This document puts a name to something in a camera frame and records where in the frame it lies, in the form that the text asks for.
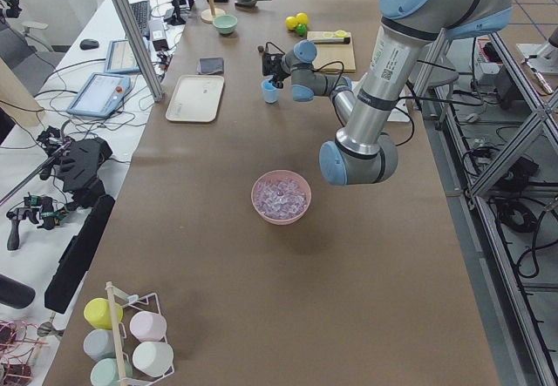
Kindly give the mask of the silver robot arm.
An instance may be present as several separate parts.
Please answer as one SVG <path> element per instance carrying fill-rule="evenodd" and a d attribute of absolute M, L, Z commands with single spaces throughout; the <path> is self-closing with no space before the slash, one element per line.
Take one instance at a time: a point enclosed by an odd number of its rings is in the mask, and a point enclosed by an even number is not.
<path fill-rule="evenodd" d="M 462 39 L 502 30 L 510 21 L 511 4 L 512 0 L 379 0 L 382 17 L 370 68 L 358 84 L 315 69 L 317 47 L 309 40 L 287 53 L 265 51 L 262 74 L 276 88 L 290 79 L 295 101 L 324 96 L 334 105 L 343 126 L 319 152 L 321 173 L 330 184 L 378 183 L 397 168 L 397 147 L 383 128 L 420 52 L 441 31 L 450 39 Z"/>

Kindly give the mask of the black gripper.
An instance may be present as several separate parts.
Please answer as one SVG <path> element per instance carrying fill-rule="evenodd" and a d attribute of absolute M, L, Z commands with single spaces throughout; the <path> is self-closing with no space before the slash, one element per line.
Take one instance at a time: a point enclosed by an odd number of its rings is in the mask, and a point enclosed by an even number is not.
<path fill-rule="evenodd" d="M 271 85 L 276 89 L 283 88 L 283 81 L 289 76 L 289 73 L 283 69 L 282 57 L 274 57 L 271 60 Z"/>

